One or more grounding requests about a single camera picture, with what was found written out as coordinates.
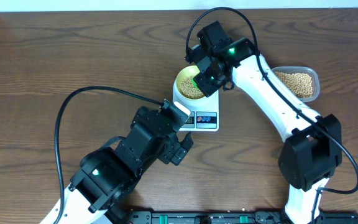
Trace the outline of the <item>green plastic measuring scoop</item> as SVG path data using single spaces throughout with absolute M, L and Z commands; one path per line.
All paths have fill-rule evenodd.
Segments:
M 192 84 L 194 85 L 194 87 L 195 87 L 195 88 L 198 88 L 197 83 L 195 82 L 194 78 L 192 78 L 191 81 L 192 81 Z

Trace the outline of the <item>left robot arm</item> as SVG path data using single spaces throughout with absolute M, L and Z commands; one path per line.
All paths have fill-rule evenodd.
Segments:
M 193 113 L 179 103 L 154 110 L 140 107 L 126 137 L 111 138 L 86 155 L 43 223 L 92 223 L 128 196 L 157 160 L 178 166 L 193 146 L 191 134 L 180 141 L 179 129 Z

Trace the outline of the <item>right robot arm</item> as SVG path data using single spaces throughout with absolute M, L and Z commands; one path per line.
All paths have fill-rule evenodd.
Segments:
M 284 142 L 278 166 L 290 184 L 285 214 L 292 223 L 313 223 L 320 193 L 342 162 L 339 120 L 300 101 L 271 71 L 255 40 L 233 41 L 218 21 L 197 38 L 199 45 L 188 47 L 185 57 L 200 71 L 196 87 L 210 97 L 231 83 L 257 103 Z

